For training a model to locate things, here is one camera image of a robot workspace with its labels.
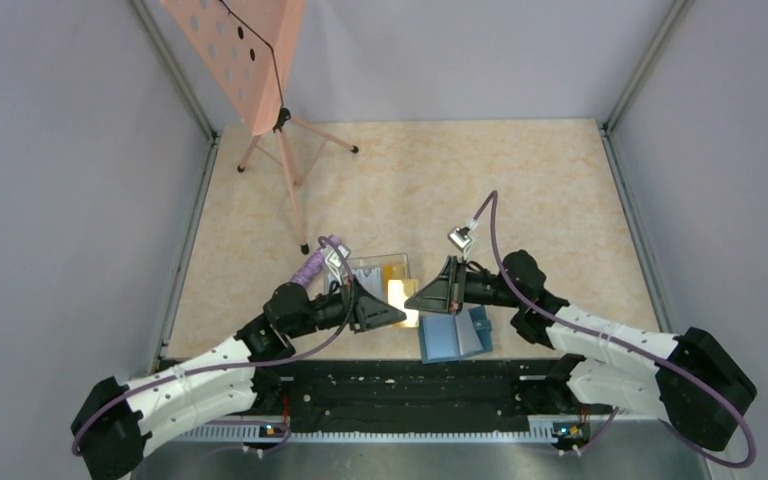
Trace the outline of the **gold credit card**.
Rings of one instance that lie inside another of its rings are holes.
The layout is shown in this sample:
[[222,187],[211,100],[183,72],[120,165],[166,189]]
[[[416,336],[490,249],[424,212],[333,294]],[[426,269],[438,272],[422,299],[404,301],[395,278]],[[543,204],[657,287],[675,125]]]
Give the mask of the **gold credit card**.
[[406,318],[393,325],[393,328],[416,328],[419,324],[419,312],[415,309],[409,309],[405,302],[413,296],[418,290],[418,281],[416,279],[390,279],[387,285],[387,301],[396,307]]

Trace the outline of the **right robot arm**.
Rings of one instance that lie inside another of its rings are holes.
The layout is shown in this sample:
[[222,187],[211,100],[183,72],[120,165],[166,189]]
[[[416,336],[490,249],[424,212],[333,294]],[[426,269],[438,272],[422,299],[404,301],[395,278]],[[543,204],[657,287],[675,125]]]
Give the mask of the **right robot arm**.
[[455,256],[405,303],[423,313],[458,313],[466,304],[515,309],[525,341],[562,353],[546,385],[549,404],[572,412],[603,404],[667,423],[691,444],[725,450],[757,396],[754,383],[709,332],[651,332],[601,318],[549,292],[524,250],[499,273]]

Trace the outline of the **clear plastic card box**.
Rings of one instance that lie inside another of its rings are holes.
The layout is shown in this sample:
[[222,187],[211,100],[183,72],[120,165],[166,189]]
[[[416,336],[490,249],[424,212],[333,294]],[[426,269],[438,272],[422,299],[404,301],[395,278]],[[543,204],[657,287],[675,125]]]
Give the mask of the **clear plastic card box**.
[[[360,284],[379,300],[388,302],[388,286],[391,280],[411,277],[409,257],[406,253],[348,258],[348,265]],[[325,260],[323,292],[327,293],[334,280],[340,280],[341,262],[336,254],[328,254]]]

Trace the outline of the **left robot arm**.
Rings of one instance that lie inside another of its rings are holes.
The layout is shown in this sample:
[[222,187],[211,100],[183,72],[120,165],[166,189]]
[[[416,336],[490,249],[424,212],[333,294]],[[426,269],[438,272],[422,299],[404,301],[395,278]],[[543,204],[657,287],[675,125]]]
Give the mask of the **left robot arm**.
[[201,355],[135,380],[97,382],[70,425],[72,453],[91,478],[122,479],[188,430],[232,413],[274,410],[281,388],[257,373],[306,358],[292,339],[320,331],[338,336],[345,328],[362,333],[405,318],[356,279],[334,281],[315,298],[284,283],[260,315]]

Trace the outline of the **blue leather card holder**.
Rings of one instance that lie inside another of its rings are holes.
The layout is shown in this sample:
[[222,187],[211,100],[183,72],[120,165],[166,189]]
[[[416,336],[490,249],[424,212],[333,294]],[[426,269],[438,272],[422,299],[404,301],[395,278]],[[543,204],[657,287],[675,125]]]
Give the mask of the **blue leather card holder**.
[[458,314],[421,317],[418,325],[421,362],[455,362],[490,353],[494,349],[492,331],[484,306]]

